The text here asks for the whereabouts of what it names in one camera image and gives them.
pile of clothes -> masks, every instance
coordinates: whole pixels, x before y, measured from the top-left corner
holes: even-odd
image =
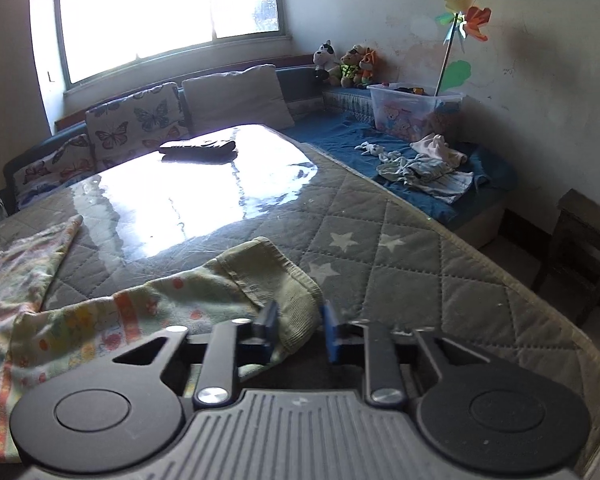
[[[362,150],[362,155],[377,156],[380,164],[376,169],[385,179],[401,182],[447,204],[458,200],[469,189],[474,174],[457,171],[466,161],[466,155],[451,149],[445,137],[430,134],[412,142],[410,147],[417,153],[414,158],[406,158],[400,152],[387,153],[380,144],[369,142],[363,142],[355,149]]]

white star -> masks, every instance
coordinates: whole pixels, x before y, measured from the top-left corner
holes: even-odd
[[[341,248],[343,253],[346,253],[347,247],[349,247],[350,245],[358,244],[358,242],[351,239],[352,236],[353,236],[353,233],[346,233],[343,235],[339,235],[337,233],[331,233],[331,238],[333,238],[333,242],[331,242],[329,245],[330,246],[335,245],[336,247]]]
[[[384,233],[382,233],[380,235],[380,241],[378,242],[378,247],[379,246],[386,247],[393,253],[396,245],[404,245],[404,242],[402,240],[400,240],[400,235],[391,236],[391,235],[386,235]]]
[[[340,275],[339,272],[331,269],[330,263],[323,265],[309,264],[308,274],[318,283],[318,285],[322,285],[324,280],[326,280],[329,276]]]

wooden stool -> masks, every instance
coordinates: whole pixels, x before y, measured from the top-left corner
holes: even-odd
[[[549,244],[549,252],[531,285],[531,290],[538,291],[549,270],[555,271],[570,282],[579,283],[588,292],[587,301],[576,318],[576,325],[581,326],[600,300],[600,277],[597,282],[591,283],[575,270],[560,263],[560,249],[567,240],[581,240],[600,251],[600,206],[571,189],[558,201],[558,208],[560,218]]]

window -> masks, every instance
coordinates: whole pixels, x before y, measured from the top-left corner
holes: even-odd
[[[68,86],[193,45],[280,35],[277,0],[56,0]]]

yellow petal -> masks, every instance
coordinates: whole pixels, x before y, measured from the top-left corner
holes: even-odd
[[[450,12],[462,12],[463,14],[469,10],[475,0],[445,0],[446,8]]]

